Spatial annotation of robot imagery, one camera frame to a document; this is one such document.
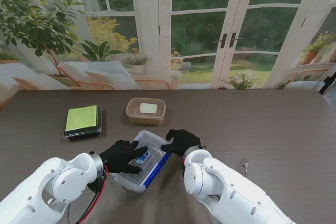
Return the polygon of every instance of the door handle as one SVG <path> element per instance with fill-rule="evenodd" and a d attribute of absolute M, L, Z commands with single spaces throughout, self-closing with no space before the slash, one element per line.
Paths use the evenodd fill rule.
<path fill-rule="evenodd" d="M 221 48 L 224 48 L 225 41 L 226 41 L 227 34 L 223 34 L 223 37 L 221 40 L 215 40 L 214 42 L 221 42 Z"/>
<path fill-rule="evenodd" d="M 236 39 L 236 33 L 233 33 L 232 36 L 231 36 L 229 47 L 233 47 L 233 42 L 235 42 L 235 40 L 243 40 L 243 39 L 242 38 L 237 38 Z"/>

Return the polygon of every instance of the sticker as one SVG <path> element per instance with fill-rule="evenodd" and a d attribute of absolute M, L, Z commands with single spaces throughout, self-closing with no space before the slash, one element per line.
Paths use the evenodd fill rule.
<path fill-rule="evenodd" d="M 146 158 L 149 156 L 149 152 L 145 152 L 144 154 L 142 154 L 140 157 L 137 157 L 135 159 L 135 161 L 139 164 L 142 164 L 143 162 L 145 162 Z"/>

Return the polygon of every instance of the cushion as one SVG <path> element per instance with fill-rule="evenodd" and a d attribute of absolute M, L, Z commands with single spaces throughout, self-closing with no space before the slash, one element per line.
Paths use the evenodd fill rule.
<path fill-rule="evenodd" d="M 0 65 L 0 105 L 23 88 L 12 77 L 32 77 L 37 74 L 21 63 Z"/>
<path fill-rule="evenodd" d="M 70 88 L 68 88 L 67 86 L 63 85 L 62 83 L 53 79 L 52 77 L 45 75 L 44 73 L 40 73 L 39 75 L 36 75 L 34 77 L 20 78 L 20 79 L 26 82 L 24 84 L 24 82 L 18 81 L 18 83 L 24 89 L 31 89 L 30 86 L 36 86 L 37 89 L 39 90 L 43 90 L 43 89 L 70 90 Z"/>
<path fill-rule="evenodd" d="M 323 86 L 323 81 L 294 81 L 287 84 L 284 89 L 304 89 L 319 91 Z"/>
<path fill-rule="evenodd" d="M 105 73 L 119 73 L 129 78 L 132 78 L 126 71 L 124 66 L 118 61 L 104 61 L 104 62 L 62 62 L 59 64 L 64 71 L 70 75 L 75 81 L 97 82 L 91 76 L 87 75 L 85 71 L 90 72 L 105 72 Z"/>
<path fill-rule="evenodd" d="M 21 89 L 12 77 L 3 76 L 0 71 L 0 105 L 11 99 Z"/>
<path fill-rule="evenodd" d="M 7 73 L 7 76 L 10 77 L 28 78 L 37 76 L 37 73 L 21 63 L 9 63 L 0 66 L 0 71 Z"/>
<path fill-rule="evenodd" d="M 121 73 L 105 73 L 85 71 L 87 75 L 96 79 L 96 82 L 108 83 L 116 89 L 141 89 L 132 77 Z"/>

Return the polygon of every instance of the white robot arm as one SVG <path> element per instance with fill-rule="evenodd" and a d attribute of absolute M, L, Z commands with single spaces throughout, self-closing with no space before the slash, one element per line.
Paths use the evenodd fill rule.
<path fill-rule="evenodd" d="M 269 195 L 212 158 L 203 146 L 184 154 L 184 186 L 222 224 L 295 224 Z"/>
<path fill-rule="evenodd" d="M 51 158 L 0 202 L 2 224 L 54 224 L 87 184 L 103 174 L 103 162 L 94 152 L 73 160 Z"/>

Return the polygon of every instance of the red cable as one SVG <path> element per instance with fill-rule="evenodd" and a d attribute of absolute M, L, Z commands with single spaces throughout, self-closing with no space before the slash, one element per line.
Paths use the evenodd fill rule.
<path fill-rule="evenodd" d="M 109 171 L 108 171 L 108 169 L 107 169 L 107 166 L 105 165 L 105 175 L 107 176 L 108 173 L 109 173 Z M 85 219 L 86 219 L 86 218 L 90 215 L 90 213 L 92 212 L 94 206 L 97 204 L 97 202 L 98 202 L 98 200 L 99 200 L 99 198 L 100 198 L 102 192 L 104 191 L 106 181 L 107 181 L 107 179 L 104 180 L 103 186 L 101 187 L 101 190 L 100 190 L 100 192 L 99 192 L 99 194 L 98 194 L 96 200 L 94 201 L 94 203 L 93 203 L 91 209 L 88 211 L 88 213 L 83 217 L 83 219 L 82 219 L 79 223 L 82 223 L 83 221 L 85 221 Z"/>

